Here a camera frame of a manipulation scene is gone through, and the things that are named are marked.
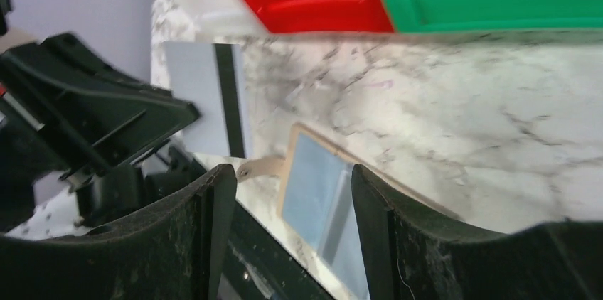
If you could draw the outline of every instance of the black stripe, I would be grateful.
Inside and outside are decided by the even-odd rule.
[[[224,106],[230,156],[245,158],[233,46],[230,44],[214,44],[213,47],[222,90],[222,104]]]

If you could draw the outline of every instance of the white marble countertop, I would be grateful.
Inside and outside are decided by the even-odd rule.
[[[162,42],[242,45],[257,157],[283,154],[301,121],[473,225],[603,219],[603,32],[211,38],[177,1],[155,0],[152,38],[164,87]],[[278,181],[248,182],[238,200],[349,297],[278,223]]]

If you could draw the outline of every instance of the robotic claw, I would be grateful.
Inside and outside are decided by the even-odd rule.
[[[0,0],[0,231],[63,171],[85,235],[0,235],[2,299],[332,299],[235,201],[232,166],[207,171],[170,136],[201,117],[134,80],[72,33],[10,29]],[[156,158],[161,171],[145,171]],[[504,235],[448,218],[363,166],[352,201],[370,297],[603,299],[603,224]]]

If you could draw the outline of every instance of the purple mark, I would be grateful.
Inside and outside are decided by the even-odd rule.
[[[381,81],[381,82],[377,82],[377,83],[371,83],[366,86],[372,87],[372,88],[390,89],[391,87],[394,86],[394,81],[393,80],[385,80],[385,81]]]

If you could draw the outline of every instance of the gray wall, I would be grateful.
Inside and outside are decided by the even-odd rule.
[[[150,80],[152,0],[14,0],[10,24],[45,38],[76,32],[126,73]]]

